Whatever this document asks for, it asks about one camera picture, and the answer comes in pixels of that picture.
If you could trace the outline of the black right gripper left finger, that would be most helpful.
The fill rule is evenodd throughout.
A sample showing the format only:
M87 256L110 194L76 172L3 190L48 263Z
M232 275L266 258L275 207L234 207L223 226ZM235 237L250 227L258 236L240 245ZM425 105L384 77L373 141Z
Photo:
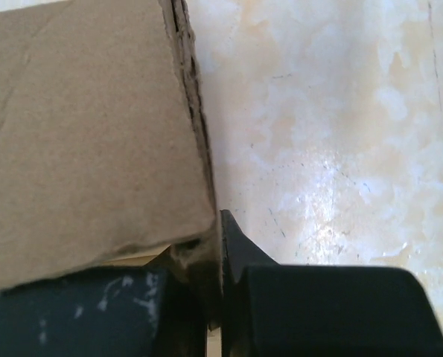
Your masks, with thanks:
M0 356L205 356L220 322L221 244L0 291Z

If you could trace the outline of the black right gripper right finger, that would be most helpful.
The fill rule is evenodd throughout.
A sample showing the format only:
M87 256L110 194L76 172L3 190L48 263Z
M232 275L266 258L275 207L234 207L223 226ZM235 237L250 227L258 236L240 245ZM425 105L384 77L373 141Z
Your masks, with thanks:
M282 265L220 214L223 356L443 356L443 333L407 270Z

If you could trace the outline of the brown cardboard box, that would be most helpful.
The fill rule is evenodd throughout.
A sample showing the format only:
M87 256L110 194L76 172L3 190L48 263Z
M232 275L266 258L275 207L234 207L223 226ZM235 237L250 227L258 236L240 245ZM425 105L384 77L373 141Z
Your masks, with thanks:
M184 1L0 12L0 291L217 242Z

